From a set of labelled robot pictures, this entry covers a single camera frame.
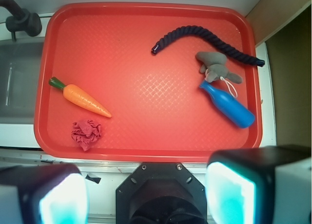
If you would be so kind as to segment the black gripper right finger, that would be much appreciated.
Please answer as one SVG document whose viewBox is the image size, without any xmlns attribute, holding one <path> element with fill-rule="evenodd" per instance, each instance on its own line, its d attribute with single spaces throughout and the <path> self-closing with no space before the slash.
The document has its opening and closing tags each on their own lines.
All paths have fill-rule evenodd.
<svg viewBox="0 0 312 224">
<path fill-rule="evenodd" d="M 309 224 L 312 150 L 299 145 L 214 152 L 205 193 L 217 224 Z"/>
</svg>

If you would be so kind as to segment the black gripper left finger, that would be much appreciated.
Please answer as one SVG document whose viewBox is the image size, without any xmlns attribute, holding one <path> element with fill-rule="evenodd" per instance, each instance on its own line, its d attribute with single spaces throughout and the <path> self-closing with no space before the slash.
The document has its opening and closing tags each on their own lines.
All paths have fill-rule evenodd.
<svg viewBox="0 0 312 224">
<path fill-rule="evenodd" d="M 88 214 L 86 181 L 74 164 L 1 167 L 2 224 L 85 224 Z"/>
</svg>

